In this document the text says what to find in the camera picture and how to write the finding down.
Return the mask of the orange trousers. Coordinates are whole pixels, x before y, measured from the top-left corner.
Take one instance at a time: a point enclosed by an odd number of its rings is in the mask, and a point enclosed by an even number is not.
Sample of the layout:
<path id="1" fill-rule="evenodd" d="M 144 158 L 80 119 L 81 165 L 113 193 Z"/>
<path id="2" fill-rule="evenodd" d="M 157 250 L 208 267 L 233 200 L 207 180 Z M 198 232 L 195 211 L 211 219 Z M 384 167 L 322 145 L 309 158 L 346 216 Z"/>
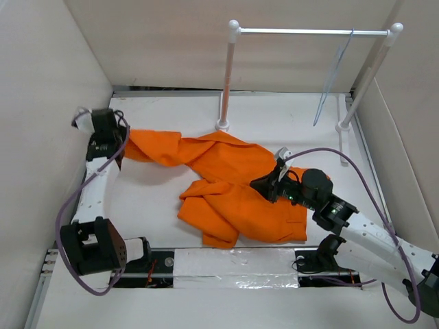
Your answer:
<path id="1" fill-rule="evenodd" d="M 240 236 L 262 243 L 307 240 L 307 209 L 280 198 L 272 204 L 250 182 L 273 170 L 272 152 L 225 132 L 197 138 L 180 132 L 131 130 L 127 158 L 200 176 L 180 195 L 178 218 L 202 232 L 204 245 L 234 247 Z"/>

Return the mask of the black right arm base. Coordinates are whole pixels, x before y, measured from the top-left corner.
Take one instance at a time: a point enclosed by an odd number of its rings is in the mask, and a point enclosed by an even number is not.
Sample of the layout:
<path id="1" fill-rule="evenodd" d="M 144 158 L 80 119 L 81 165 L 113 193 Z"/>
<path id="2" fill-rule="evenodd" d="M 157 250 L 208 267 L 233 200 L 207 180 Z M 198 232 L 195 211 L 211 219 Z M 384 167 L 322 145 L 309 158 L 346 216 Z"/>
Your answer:
<path id="1" fill-rule="evenodd" d="M 360 287 L 359 274 L 352 269 L 340 267 L 335 261 L 343 238 L 328 235 L 317 247 L 294 249 L 292 269 L 298 274 L 300 288 Z"/>

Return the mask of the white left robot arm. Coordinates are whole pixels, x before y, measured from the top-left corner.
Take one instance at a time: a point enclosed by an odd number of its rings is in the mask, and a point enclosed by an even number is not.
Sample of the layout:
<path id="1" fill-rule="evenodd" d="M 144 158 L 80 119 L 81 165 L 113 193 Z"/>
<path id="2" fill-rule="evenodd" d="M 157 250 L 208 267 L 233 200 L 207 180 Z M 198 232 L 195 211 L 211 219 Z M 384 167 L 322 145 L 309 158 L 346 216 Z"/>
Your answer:
<path id="1" fill-rule="evenodd" d="M 127 267 L 147 271 L 153 262 L 144 237 L 123 239 L 109 218 L 110 202 L 128 142 L 129 131 L 119 110 L 84 110 L 74 127 L 90 133 L 86 150 L 84 187 L 78 205 L 60 240 L 69 264 L 79 276 Z"/>

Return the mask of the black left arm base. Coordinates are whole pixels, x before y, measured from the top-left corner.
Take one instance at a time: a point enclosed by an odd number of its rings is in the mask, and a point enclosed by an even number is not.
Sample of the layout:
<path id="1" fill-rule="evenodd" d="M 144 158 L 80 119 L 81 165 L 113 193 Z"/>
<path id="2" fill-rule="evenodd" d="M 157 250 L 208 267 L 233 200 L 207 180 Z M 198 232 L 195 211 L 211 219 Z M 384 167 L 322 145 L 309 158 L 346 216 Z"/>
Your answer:
<path id="1" fill-rule="evenodd" d="M 127 264 L 113 286 L 120 289 L 166 289 L 174 286 L 175 249 L 153 249 L 151 261 L 143 265 Z"/>

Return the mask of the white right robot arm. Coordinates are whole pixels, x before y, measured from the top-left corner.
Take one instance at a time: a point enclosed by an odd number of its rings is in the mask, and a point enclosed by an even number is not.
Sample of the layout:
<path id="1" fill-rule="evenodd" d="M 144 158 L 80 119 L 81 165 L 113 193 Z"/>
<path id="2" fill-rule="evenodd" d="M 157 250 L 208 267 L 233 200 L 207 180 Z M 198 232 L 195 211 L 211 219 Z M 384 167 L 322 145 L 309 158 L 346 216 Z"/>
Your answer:
<path id="1" fill-rule="evenodd" d="M 401 292 L 422 312 L 438 317 L 438 255 L 392 238 L 334 195 L 333 183 L 323 171 L 308 169 L 300 180 L 293 180 L 274 169 L 250 186 L 269 202 L 283 197 L 313 211 L 313 220 L 330 233 L 317 253 L 323 269 L 338 265 L 355 269 Z"/>

